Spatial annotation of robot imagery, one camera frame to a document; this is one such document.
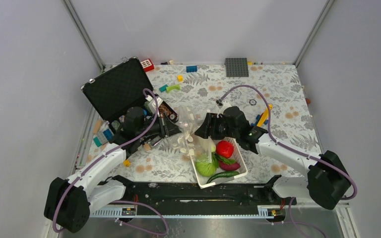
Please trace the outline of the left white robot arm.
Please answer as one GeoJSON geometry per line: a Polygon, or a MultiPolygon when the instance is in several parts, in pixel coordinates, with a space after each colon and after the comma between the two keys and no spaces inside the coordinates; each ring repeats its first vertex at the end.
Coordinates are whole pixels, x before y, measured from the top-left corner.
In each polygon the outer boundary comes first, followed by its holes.
{"type": "Polygon", "coordinates": [[[143,141],[178,133],[179,127],[164,112],[156,109],[151,120],[144,120],[143,108],[130,108],[106,149],[78,172],[51,182],[44,216],[52,221],[53,231],[78,232],[96,210],[117,200],[130,203],[134,197],[131,187],[117,180],[105,185],[99,183],[135,153],[143,141]]]}

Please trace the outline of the clear zip top bag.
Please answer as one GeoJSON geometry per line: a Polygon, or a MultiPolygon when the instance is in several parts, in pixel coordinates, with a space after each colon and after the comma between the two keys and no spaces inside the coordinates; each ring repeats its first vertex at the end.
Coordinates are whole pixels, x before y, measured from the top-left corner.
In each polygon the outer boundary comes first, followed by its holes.
{"type": "Polygon", "coordinates": [[[203,139],[196,135],[196,130],[202,124],[201,116],[187,106],[179,106],[176,110],[180,133],[170,137],[168,142],[174,149],[194,162],[211,163],[215,144],[212,139],[203,139]]]}

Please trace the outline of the green cabbage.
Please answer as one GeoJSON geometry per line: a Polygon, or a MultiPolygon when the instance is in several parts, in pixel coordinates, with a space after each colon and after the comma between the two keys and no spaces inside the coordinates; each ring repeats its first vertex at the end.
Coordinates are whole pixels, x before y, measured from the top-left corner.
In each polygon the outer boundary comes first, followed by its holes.
{"type": "Polygon", "coordinates": [[[211,157],[207,154],[197,157],[195,161],[196,171],[204,177],[210,177],[215,174],[216,170],[219,168],[219,164],[215,155],[212,153],[211,157]]]}

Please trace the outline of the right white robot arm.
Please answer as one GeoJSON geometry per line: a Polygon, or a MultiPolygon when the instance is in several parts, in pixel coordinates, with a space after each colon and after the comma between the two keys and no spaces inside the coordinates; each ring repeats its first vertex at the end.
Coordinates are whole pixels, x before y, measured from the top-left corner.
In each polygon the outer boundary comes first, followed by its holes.
{"type": "Polygon", "coordinates": [[[236,106],[229,107],[221,114],[207,113],[195,135],[213,140],[230,137],[246,150],[280,161],[301,174],[298,178],[276,176],[265,190],[266,201],[279,203],[283,198],[309,198],[322,208],[332,210],[354,182],[348,175],[341,160],[332,151],[313,153],[282,142],[266,129],[251,126],[244,113],[236,106]]]}

